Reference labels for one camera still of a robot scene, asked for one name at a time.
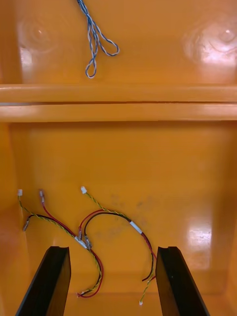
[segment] blue and white twisted wire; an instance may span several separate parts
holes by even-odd
[[[88,78],[92,79],[95,77],[96,75],[96,70],[97,70],[97,64],[96,64],[96,56],[97,56],[97,53],[98,53],[98,48],[100,46],[100,48],[102,49],[102,51],[107,55],[107,56],[116,56],[118,55],[119,53],[119,47],[116,43],[114,43],[112,40],[106,38],[104,36],[104,34],[101,32],[100,28],[96,25],[95,21],[92,20],[88,10],[87,10],[87,7],[86,5],[84,4],[83,0],[77,0],[82,12],[84,13],[84,15],[87,17],[87,37],[88,37],[88,40],[89,40],[89,45],[90,45],[90,51],[91,51],[91,60],[89,61],[88,65],[86,66],[85,68],[85,74],[87,75]],[[106,51],[106,49],[104,48],[104,46],[102,45],[101,41],[100,41],[100,38],[99,38],[99,35],[102,37],[102,39],[104,39],[106,42],[108,42],[109,44],[112,44],[116,47],[116,52],[111,54],[111,53],[108,53]],[[88,71],[89,71],[89,68],[90,66],[93,65],[93,74],[89,75]]]

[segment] white plastic connector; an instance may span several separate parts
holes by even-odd
[[[23,190],[22,190],[22,189],[18,189],[17,195],[18,195],[19,197],[21,197],[21,196],[23,195]]]
[[[75,240],[76,240],[80,245],[82,245],[83,248],[87,249],[86,244],[84,243],[84,241],[78,239],[78,236],[75,237]]]
[[[135,228],[138,233],[142,234],[142,230],[133,221],[130,222],[130,225]]]
[[[86,194],[87,189],[85,187],[81,187],[80,189],[81,189],[82,194]]]

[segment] orange plastic enclosure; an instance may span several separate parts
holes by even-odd
[[[177,246],[214,316],[237,315],[237,3],[84,0],[117,57],[101,51],[95,79],[76,0],[0,0],[0,315],[13,316],[51,245],[69,246],[65,316],[161,315],[154,281],[139,299],[150,253],[123,219],[88,234],[105,278],[58,227],[75,233],[96,205],[129,215],[152,246]]]

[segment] electrical wiring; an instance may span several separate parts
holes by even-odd
[[[119,54],[119,47],[116,43],[114,43],[111,39],[108,39],[104,36],[104,34],[101,32],[100,28],[98,27],[98,25],[95,23],[95,21],[91,18],[90,13],[88,12],[88,9],[84,3],[83,0],[77,0],[83,14],[86,16],[87,19],[87,38],[89,41],[89,46],[90,46],[90,52],[91,52],[91,60],[89,61],[88,65],[85,68],[85,74],[87,75],[88,78],[92,79],[95,77],[96,75],[96,71],[97,71],[97,63],[96,63],[96,57],[98,54],[98,50],[99,47],[101,48],[101,50],[110,57],[116,56]],[[106,41],[108,44],[112,44],[115,48],[116,51],[114,53],[109,53],[107,52],[107,50],[105,49],[105,47],[102,45],[100,37]],[[93,65],[93,73],[91,75],[89,75],[88,70],[89,68]]]
[[[91,214],[89,214],[86,218],[83,219],[83,221],[81,222],[80,226],[79,226],[79,234],[81,236],[81,228],[82,228],[82,225],[84,223],[84,221],[89,218],[89,220],[86,222],[85,224],[85,227],[84,227],[84,236],[85,238],[87,238],[87,234],[86,234],[86,227],[88,225],[88,223],[96,216],[100,215],[100,214],[113,214],[113,215],[117,215],[117,216],[120,216],[124,219],[126,219],[141,235],[142,237],[144,238],[144,240],[146,241],[148,247],[149,247],[149,250],[151,251],[151,256],[152,256],[152,267],[151,267],[151,271],[149,273],[149,275],[144,278],[142,281],[145,281],[148,279],[147,281],[147,286],[146,288],[144,289],[143,291],[143,295],[141,297],[141,300],[139,301],[139,304],[142,305],[143,304],[143,299],[144,299],[144,296],[145,296],[145,293],[151,283],[151,281],[155,278],[155,276],[153,276],[153,271],[154,271],[154,258],[157,259],[156,255],[154,254],[153,250],[152,250],[152,246],[151,246],[151,243],[149,241],[149,239],[147,238],[147,236],[142,232],[142,230],[134,223],[131,221],[130,218],[128,218],[125,214],[123,213],[120,213],[120,212],[116,212],[116,211],[112,211],[112,210],[109,210],[105,207],[103,207],[91,194],[89,194],[86,190],[85,187],[81,187],[81,191],[83,194],[86,194],[94,203],[96,203],[99,207],[100,207],[100,210],[97,210],[97,211],[94,211],[92,212]]]
[[[25,208],[22,205],[22,202],[21,202],[21,199],[20,199],[20,195],[18,195],[18,201],[19,201],[19,205],[20,205],[21,209],[25,210],[28,213],[30,213],[30,216],[28,216],[28,218],[26,220],[26,223],[25,223],[25,225],[23,227],[24,231],[27,229],[30,219],[32,217],[37,217],[37,218],[40,218],[40,219],[43,219],[43,220],[46,220],[48,222],[51,222],[51,223],[55,224],[56,226],[58,226],[61,229],[63,229],[71,237],[73,237],[73,238],[76,237],[76,234],[74,234],[70,229],[65,228],[64,225],[59,224],[57,220],[55,220],[53,218],[50,218],[50,217],[47,217],[47,216],[44,216],[44,215],[35,214],[33,212],[30,212],[27,208]],[[77,296],[81,297],[81,298],[90,298],[90,297],[93,297],[94,295],[96,295],[98,293],[98,291],[99,291],[99,289],[101,287],[101,283],[102,283],[102,280],[103,280],[103,274],[104,274],[104,267],[103,267],[103,264],[102,264],[101,260],[99,259],[99,257],[96,255],[96,253],[92,249],[87,249],[87,250],[90,252],[90,254],[92,255],[93,259],[95,260],[96,266],[97,266],[97,268],[99,270],[99,277],[98,277],[98,279],[96,281],[96,284],[92,288],[87,289],[86,291],[82,292],[81,294],[77,293]],[[92,292],[96,288],[97,288],[97,290],[93,294],[86,296],[86,294]]]
[[[87,233],[86,233],[87,225],[89,224],[89,222],[90,222],[93,218],[95,218],[95,217],[98,216],[98,215],[102,215],[102,214],[115,215],[115,216],[119,216],[119,217],[121,217],[121,218],[124,218],[124,219],[125,219],[126,221],[128,221],[129,223],[131,222],[131,219],[129,219],[127,216],[123,216],[123,215],[121,215],[121,214],[108,213],[108,212],[101,212],[101,210],[95,211],[95,212],[93,212],[93,213],[91,213],[91,214],[92,214],[92,216],[89,218],[89,220],[86,222],[86,224],[85,224],[85,226],[84,226],[84,236],[85,236],[85,237],[87,236]],[[143,238],[145,239],[146,243],[148,244],[149,249],[151,249],[152,246],[151,246],[151,243],[150,243],[150,241],[148,240],[147,236],[146,236],[144,233],[142,233],[141,235],[143,236]],[[152,267],[151,267],[151,272],[150,272],[149,275],[148,275],[146,278],[144,278],[142,281],[145,281],[145,280],[149,279],[149,277],[151,276],[151,274],[152,274],[152,272],[153,272],[154,258],[153,258],[153,253],[152,253],[152,252],[151,252],[151,254],[152,254]]]

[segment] wire harness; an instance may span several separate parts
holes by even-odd
[[[122,218],[124,218],[125,220],[127,220],[130,225],[144,238],[144,240],[146,241],[148,247],[149,247],[149,250],[151,252],[151,256],[152,256],[152,267],[151,267],[151,271],[149,273],[149,275],[144,278],[142,281],[147,281],[147,286],[145,287],[144,291],[143,291],[143,294],[142,294],[142,297],[139,301],[139,305],[142,305],[143,304],[143,299],[145,297],[145,294],[146,294],[146,291],[151,283],[151,281],[155,278],[155,276],[153,276],[153,273],[154,273],[154,258],[157,259],[156,255],[154,254],[153,252],[153,249],[152,249],[152,246],[151,246],[151,243],[149,241],[149,239],[147,238],[147,236],[142,232],[142,230],[129,218],[127,217],[125,214],[123,213],[120,213],[120,212],[117,212],[117,211],[113,211],[113,210],[110,210],[110,209],[107,209],[105,207],[103,207],[91,194],[89,194],[86,190],[85,187],[81,187],[81,192],[82,194],[84,195],[87,195],[94,203],[96,203],[96,205],[100,208],[99,210],[97,211],[94,211],[92,213],[90,213],[88,216],[86,216],[83,221],[81,222],[80,226],[79,226],[79,234],[80,236],[82,236],[82,225],[83,223],[87,220],[85,226],[84,226],[84,236],[85,238],[88,238],[87,236],[87,233],[86,233],[86,228],[87,228],[87,225],[89,224],[89,222],[95,218],[96,216],[98,215],[101,215],[101,214],[107,214],[107,215],[115,215],[115,216],[120,216]]]
[[[112,40],[110,40],[104,36],[104,34],[101,32],[100,28],[97,26],[95,21],[92,20],[90,14],[88,12],[88,9],[87,9],[85,3],[83,2],[83,0],[77,0],[77,2],[79,4],[82,12],[84,13],[84,15],[87,18],[87,37],[88,37],[89,46],[90,46],[91,60],[89,61],[88,65],[85,68],[85,74],[87,75],[88,78],[92,79],[95,77],[96,71],[97,71],[96,57],[98,54],[99,47],[107,56],[110,56],[110,57],[113,57],[113,56],[116,56],[119,54],[119,47]],[[107,50],[104,48],[104,46],[102,45],[102,43],[100,41],[100,36],[103,40],[105,40],[109,44],[112,44],[116,48],[115,53],[108,53],[107,52]],[[90,75],[88,73],[88,71],[89,71],[91,66],[93,66],[93,73]]]
[[[50,223],[53,223],[55,224],[56,226],[58,226],[59,228],[61,228],[62,230],[64,230],[67,234],[69,234],[71,237],[73,237],[74,239],[76,239],[76,234],[74,234],[66,225],[62,224],[61,222],[59,222],[57,219],[55,218],[52,218],[51,216],[48,217],[48,216],[44,216],[44,215],[40,215],[40,214],[36,214],[36,213],[33,213],[31,211],[29,211],[27,208],[25,208],[23,205],[22,205],[22,202],[21,202],[21,196],[23,195],[23,191],[22,190],[18,190],[18,202],[19,202],[19,205],[21,207],[21,210],[25,210],[27,213],[29,213],[30,215],[27,217],[27,220],[23,226],[23,231],[26,231],[28,225],[29,225],[29,222],[30,222],[30,219],[32,217],[37,217],[37,218],[40,218],[42,220],[45,220],[45,221],[48,221]],[[44,194],[43,194],[43,191],[41,190],[39,192],[39,195],[41,197],[41,202],[42,204],[44,203]],[[99,257],[96,255],[96,253],[92,250],[92,249],[88,249],[85,245],[85,243],[81,240],[79,242],[83,248],[86,248],[90,254],[92,255],[93,259],[95,260],[95,263],[96,263],[96,266],[98,268],[98,271],[99,271],[99,277],[95,283],[95,285],[92,287],[92,288],[89,288],[87,289],[86,291],[83,291],[82,293],[77,293],[77,296],[78,297],[82,297],[82,298],[90,298],[90,297],[93,297],[94,295],[96,295],[101,287],[101,284],[102,284],[102,280],[103,280],[103,274],[104,274],[104,267],[103,267],[103,264],[101,262],[101,260],[99,259]],[[91,295],[87,295],[88,293],[92,292],[93,290],[95,290],[97,288],[97,290],[91,294]]]

